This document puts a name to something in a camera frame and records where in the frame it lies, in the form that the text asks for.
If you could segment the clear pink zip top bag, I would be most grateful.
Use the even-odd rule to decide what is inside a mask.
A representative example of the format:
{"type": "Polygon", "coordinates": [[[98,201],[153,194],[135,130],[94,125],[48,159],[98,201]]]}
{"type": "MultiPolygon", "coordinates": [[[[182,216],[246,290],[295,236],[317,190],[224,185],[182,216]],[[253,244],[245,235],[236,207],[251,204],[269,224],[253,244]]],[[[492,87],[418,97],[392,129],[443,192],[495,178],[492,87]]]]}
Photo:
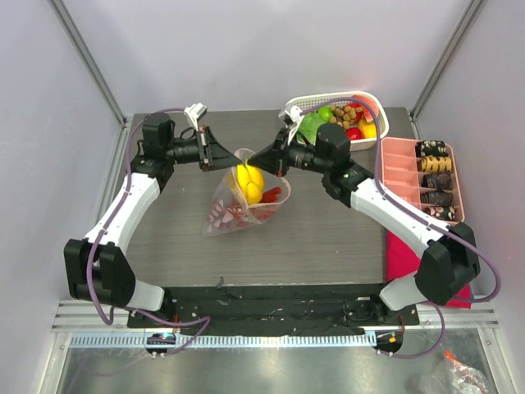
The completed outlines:
{"type": "Polygon", "coordinates": [[[264,224],[291,195],[290,183],[248,165],[254,155],[238,149],[241,164],[226,171],[203,223],[203,236],[218,236],[264,224]]]}

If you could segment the red chili pepper toy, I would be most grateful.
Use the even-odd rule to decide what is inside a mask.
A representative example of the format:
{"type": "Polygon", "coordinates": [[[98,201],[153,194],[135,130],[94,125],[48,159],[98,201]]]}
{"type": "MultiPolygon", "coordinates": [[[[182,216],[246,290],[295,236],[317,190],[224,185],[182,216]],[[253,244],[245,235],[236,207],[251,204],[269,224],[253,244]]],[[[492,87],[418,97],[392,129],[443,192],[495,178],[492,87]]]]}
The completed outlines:
{"type": "Polygon", "coordinates": [[[262,225],[271,218],[290,193],[273,187],[262,194],[262,203],[246,205],[244,196],[228,187],[216,191],[203,224],[204,236],[218,236],[252,226],[262,225]]]}

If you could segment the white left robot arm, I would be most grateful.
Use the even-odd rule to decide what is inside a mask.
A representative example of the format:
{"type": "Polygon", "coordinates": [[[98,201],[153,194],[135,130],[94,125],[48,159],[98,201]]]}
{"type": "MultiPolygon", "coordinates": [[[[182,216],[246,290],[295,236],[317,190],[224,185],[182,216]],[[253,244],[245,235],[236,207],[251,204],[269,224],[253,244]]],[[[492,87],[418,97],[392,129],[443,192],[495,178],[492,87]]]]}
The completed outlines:
{"type": "Polygon", "coordinates": [[[137,279],[126,251],[176,165],[196,163],[201,171],[210,172],[240,164],[209,127],[200,125],[206,111],[201,103],[183,109],[189,127],[180,136],[174,135],[171,109],[147,115],[135,128],[142,137],[136,148],[126,147],[121,189],[94,228],[65,245],[66,277],[73,298],[122,309],[145,309],[147,319],[159,328],[173,321],[175,308],[167,302],[165,290],[137,279]]]}

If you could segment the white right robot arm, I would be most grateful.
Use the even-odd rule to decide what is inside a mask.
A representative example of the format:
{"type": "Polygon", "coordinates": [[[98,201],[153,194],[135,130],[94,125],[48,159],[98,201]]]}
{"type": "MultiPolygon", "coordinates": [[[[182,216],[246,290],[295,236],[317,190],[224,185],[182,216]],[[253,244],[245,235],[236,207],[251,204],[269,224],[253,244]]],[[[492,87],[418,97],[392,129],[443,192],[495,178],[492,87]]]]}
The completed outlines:
{"type": "Polygon", "coordinates": [[[274,176],[291,168],[322,174],[330,197],[374,219],[419,257],[417,271],[384,285],[370,304],[378,323],[391,323],[409,305],[446,305],[480,272],[473,229],[463,222],[442,222],[386,189],[351,158],[350,141],[339,125],[321,125],[314,144],[306,145],[284,127],[248,164],[274,176]]]}

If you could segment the brown longan bunch toy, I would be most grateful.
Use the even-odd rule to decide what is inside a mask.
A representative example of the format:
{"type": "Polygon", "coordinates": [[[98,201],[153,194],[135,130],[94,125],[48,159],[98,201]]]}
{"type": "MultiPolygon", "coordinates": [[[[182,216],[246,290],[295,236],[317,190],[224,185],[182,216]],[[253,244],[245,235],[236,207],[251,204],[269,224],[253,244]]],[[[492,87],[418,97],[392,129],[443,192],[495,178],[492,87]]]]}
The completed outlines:
{"type": "Polygon", "coordinates": [[[330,123],[343,126],[345,129],[356,127],[363,116],[363,107],[357,103],[349,103],[345,106],[331,106],[332,115],[330,123]]]}

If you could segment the yellow banana bunch toy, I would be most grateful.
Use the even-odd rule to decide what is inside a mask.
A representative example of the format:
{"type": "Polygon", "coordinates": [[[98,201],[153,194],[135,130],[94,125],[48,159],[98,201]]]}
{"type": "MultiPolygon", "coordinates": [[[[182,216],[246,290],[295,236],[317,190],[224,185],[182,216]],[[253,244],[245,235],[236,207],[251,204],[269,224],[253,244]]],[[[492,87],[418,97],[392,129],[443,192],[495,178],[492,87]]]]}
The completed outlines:
{"type": "Polygon", "coordinates": [[[248,205],[258,204],[262,200],[265,181],[260,169],[240,164],[236,167],[235,178],[248,205]]]}

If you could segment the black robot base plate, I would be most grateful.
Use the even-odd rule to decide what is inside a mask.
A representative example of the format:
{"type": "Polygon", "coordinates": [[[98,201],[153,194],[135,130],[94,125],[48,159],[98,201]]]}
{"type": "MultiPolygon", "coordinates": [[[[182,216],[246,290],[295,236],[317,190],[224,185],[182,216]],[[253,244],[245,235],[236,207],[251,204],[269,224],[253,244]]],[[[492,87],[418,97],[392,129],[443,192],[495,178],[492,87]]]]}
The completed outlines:
{"type": "Polygon", "coordinates": [[[170,287],[157,316],[177,322],[210,317],[209,336],[332,337],[365,328],[417,326],[415,305],[390,312],[376,284],[170,287]]]}

